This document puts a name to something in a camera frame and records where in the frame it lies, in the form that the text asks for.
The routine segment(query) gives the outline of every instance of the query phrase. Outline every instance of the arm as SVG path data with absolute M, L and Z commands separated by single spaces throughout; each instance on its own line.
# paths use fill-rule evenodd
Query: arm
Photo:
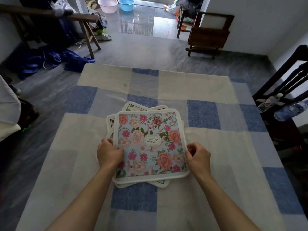
M 68 208 L 46 229 L 93 230 L 104 203 L 117 165 L 123 159 L 123 149 L 115 149 L 111 139 L 102 139 L 97 149 L 100 169 Z
M 187 148 L 188 168 L 201 186 L 219 228 L 222 231 L 260 230 L 212 178 L 211 153 L 198 143 L 188 144 Z

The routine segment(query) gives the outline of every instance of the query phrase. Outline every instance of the plastic bottle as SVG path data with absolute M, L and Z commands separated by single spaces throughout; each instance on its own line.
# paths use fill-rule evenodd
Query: plastic bottle
M 282 96 L 283 96 L 282 93 L 278 93 L 277 95 L 268 97 L 266 101 L 264 101 L 262 104 L 258 106 L 260 113 L 263 113 L 264 111 L 268 110 L 269 108 L 277 104 L 279 102 L 280 97 Z
M 283 107 L 282 109 L 274 112 L 274 117 L 281 122 L 284 122 L 292 117 L 295 117 L 308 109 L 308 100 L 299 101 Z

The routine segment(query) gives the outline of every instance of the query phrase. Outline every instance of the hand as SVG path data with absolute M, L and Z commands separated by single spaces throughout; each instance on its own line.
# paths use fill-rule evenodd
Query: hand
M 97 159 L 99 166 L 117 167 L 124 157 L 123 149 L 115 149 L 112 139 L 102 139 L 97 148 Z
M 185 152 L 189 170 L 196 178 L 211 176 L 211 153 L 202 147 L 199 143 L 190 143 Z

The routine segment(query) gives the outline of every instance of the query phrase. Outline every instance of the checkered tablecloth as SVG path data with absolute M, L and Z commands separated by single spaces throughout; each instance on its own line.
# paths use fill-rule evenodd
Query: checkered tablecloth
M 187 143 L 211 153 L 212 175 L 261 230 L 308 224 L 247 85 L 204 74 L 86 64 L 17 230 L 45 229 L 98 170 L 106 117 L 127 101 L 177 109 Z M 192 175 L 166 188 L 113 185 L 95 230 L 219 230 Z

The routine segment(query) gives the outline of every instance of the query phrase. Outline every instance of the floor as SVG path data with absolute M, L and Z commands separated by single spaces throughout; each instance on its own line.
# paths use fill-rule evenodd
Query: floor
M 187 42 L 172 39 L 168 28 L 161 27 L 170 26 L 172 18 L 162 19 L 161 11 L 148 8 L 135 6 L 132 14 L 107 16 L 112 41 L 100 42 L 102 50 L 94 51 L 96 63 L 237 77 L 247 82 L 252 94 L 272 76 L 274 69 L 266 56 L 223 51 L 214 60 L 197 53 L 187 57 Z M 70 49 L 89 57 L 85 44 Z M 19 133 L 9 157 L 2 162 L 6 167 L 1 174 L 1 230 L 15 230 L 64 115 L 67 97 L 80 76 L 63 68 L 42 69 L 24 81 L 12 76 L 22 90 L 21 97 L 35 106 L 40 117 L 29 130 Z

